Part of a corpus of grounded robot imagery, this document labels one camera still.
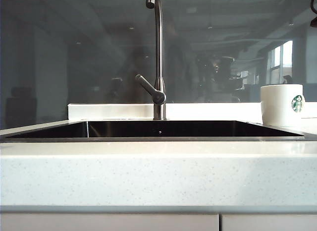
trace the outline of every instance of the sink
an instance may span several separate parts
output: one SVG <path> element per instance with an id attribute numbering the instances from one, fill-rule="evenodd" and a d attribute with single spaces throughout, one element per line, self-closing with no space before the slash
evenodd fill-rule
<path id="1" fill-rule="evenodd" d="M 230 120 L 83 121 L 3 135 L 2 142 L 280 141 L 316 136 Z"/>

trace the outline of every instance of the backsplash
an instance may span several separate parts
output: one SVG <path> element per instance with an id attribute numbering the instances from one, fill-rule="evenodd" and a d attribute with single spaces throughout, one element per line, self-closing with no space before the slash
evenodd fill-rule
<path id="1" fill-rule="evenodd" d="M 317 102 L 311 0 L 161 1 L 168 103 L 259 102 L 279 83 Z M 134 79 L 156 75 L 145 0 L 1 0 L 0 16 L 1 129 L 67 119 L 69 103 L 151 103 Z"/>

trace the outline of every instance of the mug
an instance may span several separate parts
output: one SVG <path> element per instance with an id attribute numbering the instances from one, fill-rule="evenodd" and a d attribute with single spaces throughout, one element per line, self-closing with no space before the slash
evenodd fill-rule
<path id="1" fill-rule="evenodd" d="M 303 85 L 282 84 L 261 87 L 261 111 L 264 125 L 300 124 L 305 98 Z"/>

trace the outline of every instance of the faucet handle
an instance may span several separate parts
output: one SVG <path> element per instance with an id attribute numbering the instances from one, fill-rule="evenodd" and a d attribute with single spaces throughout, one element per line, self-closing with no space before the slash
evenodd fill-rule
<path id="1" fill-rule="evenodd" d="M 143 76 L 140 74 L 135 76 L 137 82 L 152 96 L 152 100 L 156 105 L 163 105 L 166 101 L 166 94 L 155 89 Z"/>

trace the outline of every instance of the cabinet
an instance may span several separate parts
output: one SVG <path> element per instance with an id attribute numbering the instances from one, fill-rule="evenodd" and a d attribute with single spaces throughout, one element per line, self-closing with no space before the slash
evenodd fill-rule
<path id="1" fill-rule="evenodd" d="M 218 215 L 2 213 L 1 231 L 219 231 Z"/>
<path id="2" fill-rule="evenodd" d="M 317 231 L 317 215 L 223 215 L 222 231 Z"/>

